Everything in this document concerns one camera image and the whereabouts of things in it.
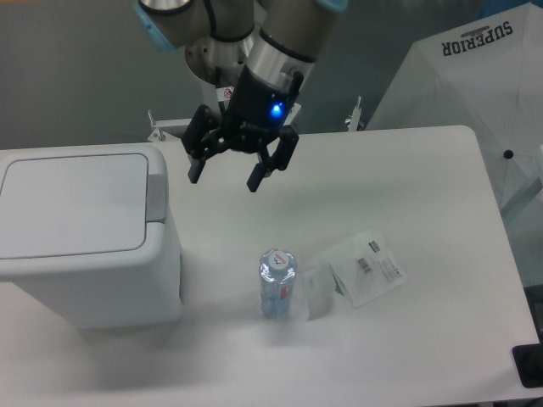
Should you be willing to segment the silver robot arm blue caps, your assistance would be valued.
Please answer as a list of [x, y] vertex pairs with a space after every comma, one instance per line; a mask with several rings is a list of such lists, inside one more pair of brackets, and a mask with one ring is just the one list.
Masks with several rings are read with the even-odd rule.
[[256, 154], [247, 181], [256, 192], [275, 170], [286, 170], [299, 141], [286, 120], [327, 43], [346, 1], [136, 1], [135, 15], [161, 52], [194, 51], [216, 86], [232, 84], [227, 106], [201, 104], [181, 140], [188, 178], [227, 150]]

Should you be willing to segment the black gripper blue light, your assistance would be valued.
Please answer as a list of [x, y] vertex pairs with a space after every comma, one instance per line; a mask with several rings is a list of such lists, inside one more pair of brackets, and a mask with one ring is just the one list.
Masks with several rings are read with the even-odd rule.
[[[300, 70], [294, 70], [287, 76], [287, 88], [276, 89], [244, 67], [227, 109], [216, 112], [199, 105], [181, 137], [190, 161], [189, 180], [196, 184], [206, 161], [228, 149], [257, 153], [259, 162], [247, 180], [251, 192], [274, 170], [286, 170], [299, 134], [284, 122], [304, 81]], [[278, 145], [269, 154], [267, 146], [276, 139]]]

